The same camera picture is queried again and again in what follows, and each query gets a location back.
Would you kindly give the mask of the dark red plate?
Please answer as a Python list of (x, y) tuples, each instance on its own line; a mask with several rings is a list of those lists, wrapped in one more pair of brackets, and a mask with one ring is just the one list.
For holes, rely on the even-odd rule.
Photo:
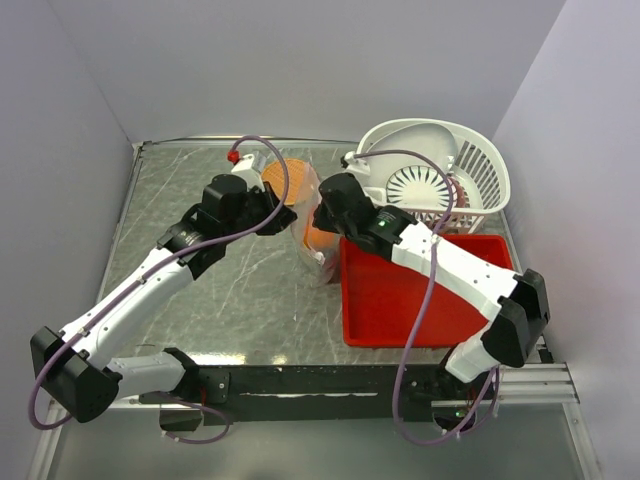
[(466, 193), (466, 190), (464, 189), (462, 184), (459, 182), (459, 180), (454, 176), (449, 175), (449, 180), (451, 181), (451, 184), (455, 191), (455, 207), (467, 208), (469, 206), (469, 203), (468, 203), (468, 195)]

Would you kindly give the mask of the red plastic tray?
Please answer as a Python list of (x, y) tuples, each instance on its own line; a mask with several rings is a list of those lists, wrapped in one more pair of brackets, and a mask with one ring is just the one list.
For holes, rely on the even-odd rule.
[[(419, 272), (392, 264), (343, 239), (340, 243), (342, 324), (347, 345), (402, 348), (428, 286)], [(453, 347), (487, 325), (468, 302), (444, 286), (434, 287), (414, 347)]]

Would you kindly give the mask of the white plastic dish rack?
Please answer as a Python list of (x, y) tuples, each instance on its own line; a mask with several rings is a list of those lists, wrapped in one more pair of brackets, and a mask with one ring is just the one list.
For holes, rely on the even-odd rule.
[[(408, 150), (386, 150), (360, 152), (362, 139), (376, 127), (400, 122), (409, 125), (418, 122), (434, 122), (447, 128), (456, 140), (458, 153), (448, 173), (445, 173), (437, 164), (423, 155)], [(441, 231), (443, 233), (474, 234), (480, 231), (481, 226), (492, 214), (502, 211), (511, 198), (511, 182), (509, 173), (502, 155), (494, 144), (482, 134), (460, 124), (425, 118), (395, 119), (381, 123), (370, 129), (360, 140), (356, 148), (357, 158), (381, 155), (407, 155), (420, 159), (435, 170), (445, 181), (449, 190), (449, 205), (446, 208), (418, 208), (402, 204), (392, 204), (386, 198), (385, 187), (371, 187), (360, 183), (364, 193), (376, 206), (392, 205), (403, 209), (416, 217), (417, 220), (429, 227), (435, 224), (446, 213), (448, 219)], [(449, 175), (454, 176), (462, 184), (468, 195), (469, 206), (467, 208), (455, 207), (455, 191), (449, 180)]]

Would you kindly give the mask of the blue striped white plate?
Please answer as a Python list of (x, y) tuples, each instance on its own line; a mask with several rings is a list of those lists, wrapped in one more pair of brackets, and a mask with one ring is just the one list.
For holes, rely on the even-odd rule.
[(446, 208), (449, 190), (443, 178), (425, 165), (406, 166), (397, 170), (386, 183), (389, 203), (418, 208)]

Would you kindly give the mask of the clear zip top bag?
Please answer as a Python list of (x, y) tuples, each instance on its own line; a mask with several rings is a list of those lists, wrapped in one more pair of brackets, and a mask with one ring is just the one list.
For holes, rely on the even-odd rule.
[(298, 258), (305, 268), (305, 281), (313, 287), (328, 284), (339, 265), (339, 237), (313, 226), (320, 206), (320, 178), (309, 162), (302, 161), (295, 171), (292, 210), (297, 220), (290, 231)]

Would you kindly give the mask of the aluminium frame rail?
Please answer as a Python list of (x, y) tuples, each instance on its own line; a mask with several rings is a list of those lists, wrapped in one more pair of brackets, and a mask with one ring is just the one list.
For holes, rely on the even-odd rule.
[(500, 370), (498, 398), (505, 404), (575, 404), (579, 397), (568, 366), (526, 364)]

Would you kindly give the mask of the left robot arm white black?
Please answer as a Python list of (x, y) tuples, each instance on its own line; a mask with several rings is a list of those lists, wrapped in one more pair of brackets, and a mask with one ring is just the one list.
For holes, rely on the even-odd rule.
[(215, 176), (201, 201), (108, 296), (60, 331), (44, 327), (31, 338), (37, 388), (80, 423), (130, 395), (165, 392), (178, 402), (198, 395), (200, 367), (186, 353), (166, 348), (147, 357), (119, 358), (120, 346), (161, 304), (221, 260), (231, 242), (249, 234), (276, 235), (296, 218), (269, 184), (249, 186), (233, 174)]

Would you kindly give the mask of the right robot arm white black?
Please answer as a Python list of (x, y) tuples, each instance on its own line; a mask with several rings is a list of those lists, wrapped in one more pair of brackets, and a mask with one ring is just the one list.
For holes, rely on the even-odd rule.
[(321, 182), (316, 228), (342, 235), (362, 251), (427, 277), (462, 298), (486, 321), (460, 342), (437, 375), (439, 390), (460, 398), (480, 374), (499, 365), (520, 368), (529, 358), (550, 312), (545, 281), (519, 274), (454, 245), (390, 205), (377, 207), (350, 173)]

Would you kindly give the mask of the orange fruit toy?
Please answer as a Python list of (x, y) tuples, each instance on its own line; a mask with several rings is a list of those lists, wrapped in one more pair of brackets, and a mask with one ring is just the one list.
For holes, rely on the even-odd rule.
[(329, 251), (336, 246), (336, 235), (309, 225), (306, 227), (303, 243), (308, 249), (315, 252)]

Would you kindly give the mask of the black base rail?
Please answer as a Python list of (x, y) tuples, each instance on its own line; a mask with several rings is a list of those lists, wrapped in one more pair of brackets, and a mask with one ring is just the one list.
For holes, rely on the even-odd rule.
[[(178, 397), (225, 414), (233, 423), (378, 419), (392, 416), (396, 365), (201, 366)], [(435, 364), (405, 367), (399, 408), (408, 422), (431, 421), (432, 404), (465, 404), (486, 374), (465, 384)]]

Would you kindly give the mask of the white oval plate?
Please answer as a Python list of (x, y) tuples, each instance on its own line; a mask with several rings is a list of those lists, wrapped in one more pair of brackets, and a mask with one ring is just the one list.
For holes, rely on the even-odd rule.
[[(434, 122), (418, 122), (411, 125), (391, 122), (372, 129), (361, 141), (360, 152), (408, 150), (419, 153), (448, 173), (458, 153), (453, 134)], [(364, 161), (370, 173), (362, 178), (365, 186), (385, 187), (388, 179), (406, 166), (428, 164), (413, 156), (381, 155), (367, 157)]]

